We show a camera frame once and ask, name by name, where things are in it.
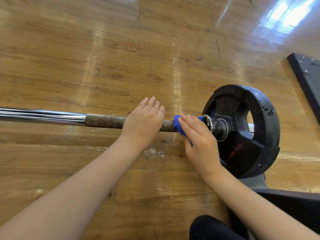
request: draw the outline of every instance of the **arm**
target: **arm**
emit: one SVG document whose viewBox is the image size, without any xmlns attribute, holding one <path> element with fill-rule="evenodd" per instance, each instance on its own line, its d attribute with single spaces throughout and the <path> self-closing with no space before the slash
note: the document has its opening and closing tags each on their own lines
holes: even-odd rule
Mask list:
<svg viewBox="0 0 320 240">
<path fill-rule="evenodd" d="M 195 169 L 258 239 L 320 239 L 222 167 L 217 140 L 202 121 L 182 115 L 179 123 L 190 139 L 184 137 L 186 155 Z"/>
<path fill-rule="evenodd" d="M 145 98 L 102 155 L 0 228 L 0 239 L 78 239 L 138 155 L 154 141 L 164 107 Z"/>
</svg>

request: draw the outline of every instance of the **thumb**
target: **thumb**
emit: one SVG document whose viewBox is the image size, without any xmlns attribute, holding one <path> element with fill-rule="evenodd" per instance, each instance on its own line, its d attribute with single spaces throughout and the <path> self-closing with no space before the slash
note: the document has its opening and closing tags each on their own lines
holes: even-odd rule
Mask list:
<svg viewBox="0 0 320 240">
<path fill-rule="evenodd" d="M 186 154 L 191 153 L 191 150 L 192 150 L 191 141 L 186 136 L 183 136 L 183 140 L 184 140 L 184 145 L 185 145 L 185 148 L 186 148 Z"/>
</svg>

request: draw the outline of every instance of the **person's right arm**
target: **person's right arm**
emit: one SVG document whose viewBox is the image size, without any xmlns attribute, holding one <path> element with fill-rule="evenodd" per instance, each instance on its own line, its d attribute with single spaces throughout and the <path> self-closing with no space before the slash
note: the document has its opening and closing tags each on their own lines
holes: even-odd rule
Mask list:
<svg viewBox="0 0 320 240">
<path fill-rule="evenodd" d="M 220 163 L 217 140 L 197 117 L 181 115 L 186 155 L 208 186 L 258 239 L 320 239 L 320 237 L 245 186 Z"/>
</svg>

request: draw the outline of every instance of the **person's left arm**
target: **person's left arm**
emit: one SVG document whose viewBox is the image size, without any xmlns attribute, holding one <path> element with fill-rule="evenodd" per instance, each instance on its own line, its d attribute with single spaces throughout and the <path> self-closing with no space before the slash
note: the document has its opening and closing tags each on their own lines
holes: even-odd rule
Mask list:
<svg viewBox="0 0 320 240">
<path fill-rule="evenodd" d="M 161 128 L 165 109 L 145 98 L 102 155 L 0 228 L 0 239 L 79 239 L 102 202 Z"/>
</svg>

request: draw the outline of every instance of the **dark pants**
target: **dark pants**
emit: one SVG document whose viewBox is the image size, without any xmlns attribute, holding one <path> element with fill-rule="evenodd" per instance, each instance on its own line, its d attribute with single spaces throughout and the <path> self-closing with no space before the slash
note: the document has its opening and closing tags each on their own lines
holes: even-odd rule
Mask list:
<svg viewBox="0 0 320 240">
<path fill-rule="evenodd" d="M 212 216 L 198 216 L 190 226 L 190 240 L 244 240 L 229 227 Z"/>
</svg>

